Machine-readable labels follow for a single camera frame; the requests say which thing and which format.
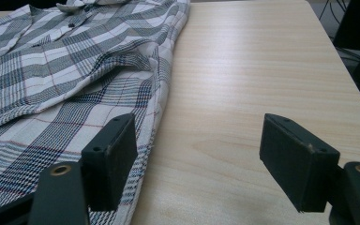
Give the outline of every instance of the dark background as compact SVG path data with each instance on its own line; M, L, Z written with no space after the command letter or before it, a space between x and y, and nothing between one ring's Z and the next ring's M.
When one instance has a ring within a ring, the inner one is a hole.
M0 11L14 10L30 4L36 8L52 8L56 3L65 4L67 0L0 0Z

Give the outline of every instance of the shirt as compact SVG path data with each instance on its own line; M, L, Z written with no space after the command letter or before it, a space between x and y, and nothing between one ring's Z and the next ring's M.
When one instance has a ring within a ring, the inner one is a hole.
M138 156L116 212L129 223L169 90L189 0L68 0L0 19L0 206L35 191L39 173L76 161L112 118L136 116Z

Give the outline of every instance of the cable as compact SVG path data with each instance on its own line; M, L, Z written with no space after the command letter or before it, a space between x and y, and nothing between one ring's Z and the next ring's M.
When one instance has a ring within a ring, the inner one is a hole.
M338 21L338 18L336 18L335 13L333 12L332 3L329 3L329 7L330 7L330 11L332 12L332 15L333 15L333 17L335 18L336 22L337 22L338 24L340 24L340 22Z
M353 59L353 58L348 58L348 57L340 57L341 59L345 59L345 60L350 60L350 61L354 61L354 62L357 62L359 63L360 60L357 60L357 59Z
M356 54L354 52L350 52L348 50L345 50L345 49L342 49L342 48L339 48L339 47L336 47L336 49L360 60L360 55L358 55L358 54Z
M328 3L329 3L329 0L326 0L326 4L325 4L325 6L323 7L323 10L322 10L322 13L321 13L321 16L320 16L320 20L321 20L321 17L323 16L323 13L324 13L325 10L326 10L326 6L328 5Z
M346 3L344 2L344 0L341 0L341 2L343 2L343 6L345 9L347 9Z
M343 5L341 5L340 0L336 0L336 2L341 7L341 10L343 10L343 12L346 12L346 8Z

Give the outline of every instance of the floor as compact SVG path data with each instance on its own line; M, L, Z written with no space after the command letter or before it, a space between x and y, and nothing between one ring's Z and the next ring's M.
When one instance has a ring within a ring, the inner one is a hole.
M331 1L328 5L326 2L310 2L312 9L314 10L317 17L320 19L322 27L325 29L329 37L334 37L336 31L338 30L339 22L343 18L344 11L346 8L347 2L344 6L338 4L336 1ZM353 73L353 70L358 65L358 59L353 55L347 54L345 52L337 51L341 57L341 60L344 63L344 66L349 70L350 74ZM360 55L360 51L351 51L357 55Z

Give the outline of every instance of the light wood tabletop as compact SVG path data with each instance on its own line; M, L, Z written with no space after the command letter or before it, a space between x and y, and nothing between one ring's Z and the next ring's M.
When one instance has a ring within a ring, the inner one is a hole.
M328 224L259 160L265 113L360 161L360 94L305 1L193 3L133 224Z

